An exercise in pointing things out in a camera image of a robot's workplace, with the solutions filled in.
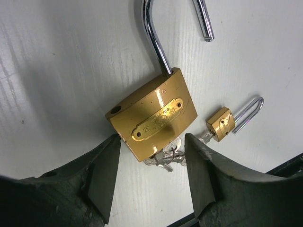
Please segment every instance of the small brass padlock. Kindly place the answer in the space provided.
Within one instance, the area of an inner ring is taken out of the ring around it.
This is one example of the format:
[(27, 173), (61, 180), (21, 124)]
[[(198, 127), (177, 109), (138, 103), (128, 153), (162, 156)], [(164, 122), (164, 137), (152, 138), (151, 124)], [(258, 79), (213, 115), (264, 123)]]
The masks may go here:
[[(152, 3), (153, 0), (142, 1), (143, 26), (156, 51), (163, 74), (133, 92), (106, 114), (106, 118), (140, 162), (168, 145), (197, 117), (181, 70), (170, 68), (154, 32)], [(205, 5), (196, 6), (200, 13), (204, 12), (200, 17), (206, 20), (204, 17), (208, 15), (205, 14)], [(208, 36), (205, 40), (213, 40), (210, 23), (204, 25), (207, 26), (204, 35)]]
[[(255, 104), (258, 104), (256, 109), (249, 114), (244, 121), (242, 121), (237, 127), (235, 124), (240, 120)], [(232, 112), (227, 107), (221, 108), (213, 116), (211, 116), (207, 121), (206, 125), (209, 133), (206, 134), (201, 141), (203, 143), (208, 143), (211, 138), (215, 141), (220, 142), (225, 136), (227, 136), (231, 131), (236, 134), (240, 131), (250, 120), (259, 113), (264, 104), (264, 98), (255, 98), (246, 108), (244, 108), (235, 118)]]

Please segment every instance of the key ring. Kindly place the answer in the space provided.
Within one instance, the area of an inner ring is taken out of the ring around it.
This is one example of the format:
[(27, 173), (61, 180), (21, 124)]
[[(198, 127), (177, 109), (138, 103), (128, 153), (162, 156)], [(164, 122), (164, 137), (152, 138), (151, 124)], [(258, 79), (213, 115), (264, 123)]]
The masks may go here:
[(174, 149), (174, 148), (171, 148), (171, 150), (172, 150), (172, 159), (171, 159), (171, 161), (169, 161), (168, 163), (163, 163), (163, 164), (162, 164), (162, 163), (160, 163), (160, 162), (158, 161), (156, 155), (154, 156), (155, 161), (156, 161), (159, 165), (169, 165), (170, 163), (172, 163), (173, 160), (175, 159), (175, 149)]

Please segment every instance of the cut shackle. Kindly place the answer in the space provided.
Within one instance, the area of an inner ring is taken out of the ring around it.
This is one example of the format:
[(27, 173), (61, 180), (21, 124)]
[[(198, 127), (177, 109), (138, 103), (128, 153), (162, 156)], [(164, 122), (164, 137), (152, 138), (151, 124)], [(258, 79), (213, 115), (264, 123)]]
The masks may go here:
[[(196, 8), (196, 12), (199, 18), (200, 26), (203, 31), (205, 41), (210, 42), (214, 40), (214, 34), (210, 19), (208, 16), (207, 8), (204, 0), (193, 0)], [(142, 0), (142, 23), (146, 32), (147, 38), (156, 52), (156, 56), (161, 66), (162, 73), (169, 77), (172, 74), (171, 67), (165, 56), (164, 50), (161, 46), (157, 33), (155, 31), (152, 20), (152, 5), (153, 0)]]

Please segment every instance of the white surface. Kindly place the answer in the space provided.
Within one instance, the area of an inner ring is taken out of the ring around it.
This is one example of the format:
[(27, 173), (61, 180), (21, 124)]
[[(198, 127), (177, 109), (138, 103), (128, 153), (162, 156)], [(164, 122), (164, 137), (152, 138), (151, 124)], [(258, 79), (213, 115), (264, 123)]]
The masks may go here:
[[(205, 43), (191, 0), (156, 0), (154, 23), (180, 67), (198, 118), (255, 95), (262, 111), (209, 146), (265, 172), (302, 152), (303, 1), (207, 0), (215, 40)], [(104, 114), (160, 74), (145, 40), (141, 0), (0, 2), (0, 173), (39, 176), (113, 133)], [(122, 146), (110, 227), (164, 227), (192, 212), (186, 168), (169, 174)]]

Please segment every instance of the padlock body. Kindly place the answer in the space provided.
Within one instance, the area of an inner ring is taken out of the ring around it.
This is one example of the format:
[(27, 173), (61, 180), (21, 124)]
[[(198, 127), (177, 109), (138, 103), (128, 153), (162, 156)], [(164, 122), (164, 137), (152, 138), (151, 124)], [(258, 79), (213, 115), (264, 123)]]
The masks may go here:
[(106, 118), (139, 162), (179, 136), (197, 117), (182, 72), (173, 68), (120, 102)]
[(206, 125), (213, 138), (220, 142), (234, 129), (235, 120), (230, 109), (223, 107), (206, 121)]

